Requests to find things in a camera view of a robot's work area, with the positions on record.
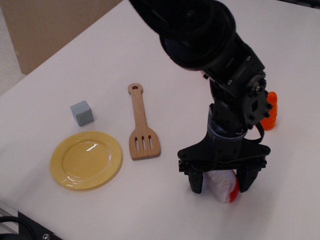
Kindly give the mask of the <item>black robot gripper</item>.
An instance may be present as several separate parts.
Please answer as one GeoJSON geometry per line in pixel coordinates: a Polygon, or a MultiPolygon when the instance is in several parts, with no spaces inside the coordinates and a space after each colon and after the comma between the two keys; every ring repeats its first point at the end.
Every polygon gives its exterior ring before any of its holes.
{"type": "Polygon", "coordinates": [[[259,124],[257,127],[260,133],[257,139],[247,139],[246,128],[230,133],[217,126],[209,127],[203,140],[180,150],[179,171],[188,174],[191,190],[196,194],[202,192],[204,172],[236,170],[239,190],[246,192],[266,167],[266,156],[271,153],[268,146],[261,144],[263,128],[259,124]]]}

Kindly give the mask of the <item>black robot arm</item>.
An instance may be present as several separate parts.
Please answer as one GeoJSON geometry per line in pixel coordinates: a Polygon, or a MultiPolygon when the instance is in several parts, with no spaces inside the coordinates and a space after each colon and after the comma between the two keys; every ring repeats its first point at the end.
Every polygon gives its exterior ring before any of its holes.
{"type": "Polygon", "coordinates": [[[193,192],[202,191],[204,173],[234,170],[246,192],[267,162],[270,148],[246,139],[252,128],[264,133],[270,117],[264,65],[239,37],[230,10],[217,0],[133,0],[134,9],[154,30],[166,54],[180,67],[201,71],[210,81],[202,141],[180,150],[179,171],[193,192]]]}

